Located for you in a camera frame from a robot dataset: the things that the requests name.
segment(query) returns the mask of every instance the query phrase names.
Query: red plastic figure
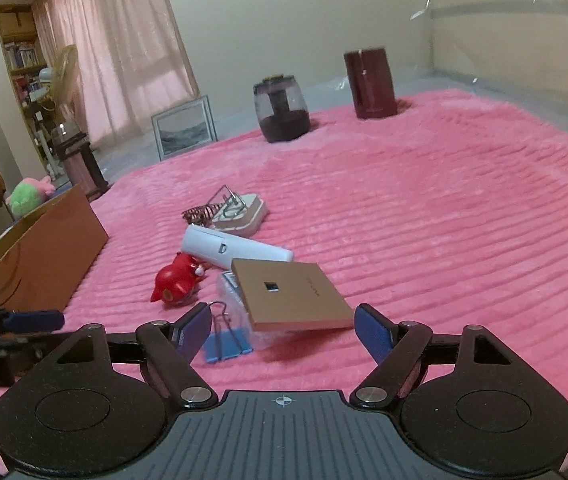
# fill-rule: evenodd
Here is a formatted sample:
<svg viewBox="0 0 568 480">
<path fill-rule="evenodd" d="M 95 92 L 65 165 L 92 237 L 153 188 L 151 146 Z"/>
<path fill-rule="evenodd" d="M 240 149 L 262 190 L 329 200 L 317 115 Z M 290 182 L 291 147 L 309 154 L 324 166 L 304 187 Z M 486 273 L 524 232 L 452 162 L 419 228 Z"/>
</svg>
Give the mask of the red plastic figure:
<svg viewBox="0 0 568 480">
<path fill-rule="evenodd" d="M 151 302 L 184 304 L 194 294 L 197 283 L 204 279 L 204 270 L 204 265 L 190 254 L 177 253 L 173 263 L 157 273 Z"/>
</svg>

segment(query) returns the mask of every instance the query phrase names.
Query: metal spring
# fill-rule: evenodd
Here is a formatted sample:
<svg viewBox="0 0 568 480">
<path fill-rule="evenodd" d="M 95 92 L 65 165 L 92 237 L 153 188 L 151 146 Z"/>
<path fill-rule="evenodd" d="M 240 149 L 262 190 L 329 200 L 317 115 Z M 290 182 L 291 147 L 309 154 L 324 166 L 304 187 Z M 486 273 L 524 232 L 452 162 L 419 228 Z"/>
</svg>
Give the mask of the metal spring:
<svg viewBox="0 0 568 480">
<path fill-rule="evenodd" d="M 192 207 L 182 212 L 182 218 L 189 224 L 207 227 L 213 216 L 222 208 L 222 204 L 206 204 Z"/>
</svg>

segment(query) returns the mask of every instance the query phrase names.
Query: silver screw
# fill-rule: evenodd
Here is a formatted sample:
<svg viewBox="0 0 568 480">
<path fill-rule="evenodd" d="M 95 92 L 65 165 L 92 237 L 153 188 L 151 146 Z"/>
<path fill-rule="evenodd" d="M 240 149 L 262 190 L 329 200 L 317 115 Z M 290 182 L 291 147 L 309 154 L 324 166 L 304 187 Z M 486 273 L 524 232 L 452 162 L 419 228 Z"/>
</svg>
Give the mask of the silver screw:
<svg viewBox="0 0 568 480">
<path fill-rule="evenodd" d="M 213 392 L 208 388 L 203 388 L 202 386 L 192 386 L 182 390 L 180 396 L 186 402 L 191 404 L 199 404 L 201 402 L 206 402 L 213 396 Z"/>
<path fill-rule="evenodd" d="M 382 388 L 377 388 L 376 386 L 367 386 L 366 388 L 360 388 L 355 392 L 355 396 L 359 400 L 366 402 L 367 404 L 381 402 L 388 397 L 386 392 Z"/>
</svg>

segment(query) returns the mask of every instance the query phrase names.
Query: binder clip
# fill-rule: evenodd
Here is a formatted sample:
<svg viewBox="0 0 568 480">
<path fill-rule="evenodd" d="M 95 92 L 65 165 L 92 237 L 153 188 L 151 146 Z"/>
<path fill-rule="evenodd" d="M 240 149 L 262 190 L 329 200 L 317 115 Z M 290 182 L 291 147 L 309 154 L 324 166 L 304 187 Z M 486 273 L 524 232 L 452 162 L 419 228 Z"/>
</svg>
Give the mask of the binder clip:
<svg viewBox="0 0 568 480">
<path fill-rule="evenodd" d="M 213 316 L 213 333 L 204 343 L 204 356 L 208 364 L 226 361 L 243 354 L 249 354 L 253 347 L 248 342 L 246 330 L 243 327 L 233 328 L 231 317 L 226 312 L 226 303 L 213 301 L 208 306 L 220 305 L 222 312 Z"/>
</svg>

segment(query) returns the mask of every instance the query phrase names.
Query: circular pad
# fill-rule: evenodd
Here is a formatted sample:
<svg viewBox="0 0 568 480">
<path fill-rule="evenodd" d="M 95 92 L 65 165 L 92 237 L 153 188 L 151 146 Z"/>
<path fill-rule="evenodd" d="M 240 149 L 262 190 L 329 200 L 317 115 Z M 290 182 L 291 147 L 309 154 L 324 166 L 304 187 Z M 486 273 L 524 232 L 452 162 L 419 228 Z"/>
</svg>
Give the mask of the circular pad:
<svg viewBox="0 0 568 480">
<path fill-rule="evenodd" d="M 47 428 L 80 431 L 96 426 L 110 411 L 109 399 L 91 390 L 62 390 L 40 400 L 35 415 Z"/>
<path fill-rule="evenodd" d="M 135 460 L 164 429 L 160 395 L 147 384 L 87 369 L 39 376 L 33 370 L 0 397 L 0 454 L 9 469 L 84 477 Z"/>
<path fill-rule="evenodd" d="M 400 411 L 408 441 L 462 476 L 534 476 L 559 467 L 568 451 L 568 403 L 535 375 L 526 383 L 503 374 L 453 372 L 419 386 Z"/>
<path fill-rule="evenodd" d="M 528 404 L 518 396 L 497 390 L 471 392 L 458 400 L 458 415 L 476 430 L 507 433 L 530 419 Z"/>
</svg>

